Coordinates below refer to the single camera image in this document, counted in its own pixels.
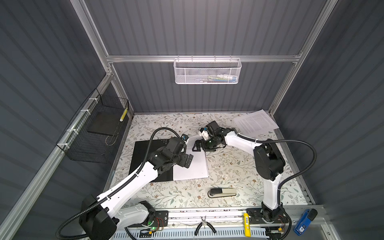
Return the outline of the printed sheet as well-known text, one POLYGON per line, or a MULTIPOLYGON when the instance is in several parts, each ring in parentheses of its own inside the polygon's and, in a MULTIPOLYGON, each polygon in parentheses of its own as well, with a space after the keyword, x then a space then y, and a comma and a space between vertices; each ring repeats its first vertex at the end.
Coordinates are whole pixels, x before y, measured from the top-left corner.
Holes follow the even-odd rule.
POLYGON ((272 132, 279 128, 276 122, 264 110, 236 117, 234 122, 239 132, 248 137, 257 137, 259 134, 272 132))
POLYGON ((173 167, 174 181, 203 179, 209 177, 206 153, 203 150, 200 150, 199 152, 192 151, 195 142, 202 139, 203 138, 199 135, 194 135, 188 138, 186 153, 193 155, 193 159, 189 168, 180 167, 178 165, 173 167))

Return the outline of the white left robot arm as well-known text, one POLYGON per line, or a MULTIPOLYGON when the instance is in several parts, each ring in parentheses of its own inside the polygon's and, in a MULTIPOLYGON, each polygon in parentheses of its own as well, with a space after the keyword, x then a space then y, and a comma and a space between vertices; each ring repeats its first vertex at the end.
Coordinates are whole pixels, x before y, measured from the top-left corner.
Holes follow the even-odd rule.
POLYGON ((122 206, 130 200, 146 184, 170 170, 173 166, 189 168, 193 155, 187 154, 188 135, 179 135, 170 130, 174 137, 168 140, 165 147, 150 152, 146 150, 145 156, 139 167, 119 184, 97 197, 89 195, 82 201, 79 213, 63 222, 56 231, 59 240, 108 240, 123 222, 127 226, 150 223, 155 215, 155 210, 147 202, 141 202, 128 218, 118 217, 122 206), (74 220, 78 220, 84 230, 82 235, 68 236, 62 234, 64 227, 74 220))

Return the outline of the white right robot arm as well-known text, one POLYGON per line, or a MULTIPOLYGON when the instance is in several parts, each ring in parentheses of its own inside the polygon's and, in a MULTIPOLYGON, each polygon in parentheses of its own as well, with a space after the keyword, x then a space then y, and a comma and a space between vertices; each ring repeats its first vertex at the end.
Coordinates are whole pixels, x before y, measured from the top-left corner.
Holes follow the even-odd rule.
POLYGON ((198 131, 200 148, 204 152, 214 152, 219 148, 231 146, 254 156, 257 173, 264 179, 264 198, 262 202, 262 218, 266 223, 272 223, 283 214, 281 202, 282 186, 288 181, 308 171, 317 160, 317 151, 309 143, 300 140, 272 140, 265 141, 252 139, 237 132, 233 128, 222 128, 212 121, 198 131), (286 161, 284 160, 277 143, 298 143, 308 147, 313 158, 310 164, 298 173, 282 180, 286 161))

